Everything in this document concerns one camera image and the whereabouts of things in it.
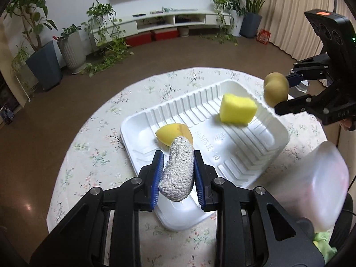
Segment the tablecloth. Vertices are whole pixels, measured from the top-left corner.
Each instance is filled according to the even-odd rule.
[[[264,103],[263,80],[239,71],[195,67],[139,81],[102,105],[81,127],[64,158],[47,215],[49,231],[90,188],[115,188],[135,176],[120,137],[127,116],[226,79],[238,81]],[[326,140],[314,116],[304,112],[279,119],[289,130],[290,142],[253,186],[287,172]],[[140,212],[142,266],[213,266],[215,233],[215,214],[189,230],[175,232],[164,228],[154,212]]]

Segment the white tv cabinet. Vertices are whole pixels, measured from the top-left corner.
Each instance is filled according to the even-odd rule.
[[[125,37],[136,35],[138,33],[158,30],[163,28],[170,27],[179,27],[179,26],[199,26],[202,28],[206,26],[218,27],[220,24],[220,18],[218,14],[211,10],[190,10],[190,11],[176,11],[176,12],[164,12],[160,14],[149,14],[145,13],[145,16],[140,17],[123,17],[122,21],[117,22],[117,25],[120,26],[122,35]],[[189,22],[179,23],[177,18],[186,18],[189,19]],[[230,16],[229,14],[224,14],[224,20],[226,25],[230,25]],[[93,34],[97,37],[97,29],[93,31]]]

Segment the yellow sponge cube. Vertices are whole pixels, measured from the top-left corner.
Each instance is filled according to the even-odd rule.
[[[220,120],[225,123],[248,125],[257,111],[256,103],[248,97],[225,93],[220,105]]]

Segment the orange sticker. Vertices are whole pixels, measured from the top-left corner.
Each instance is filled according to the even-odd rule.
[[[319,15],[324,15],[324,16],[329,16],[329,15],[331,15],[331,13],[327,13],[327,12],[318,12],[317,14],[319,14]]]

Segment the white braided rope toy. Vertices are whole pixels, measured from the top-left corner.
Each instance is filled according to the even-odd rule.
[[[173,202],[180,202],[194,185],[193,147],[183,136],[174,139],[170,146],[170,159],[158,184],[160,192]]]

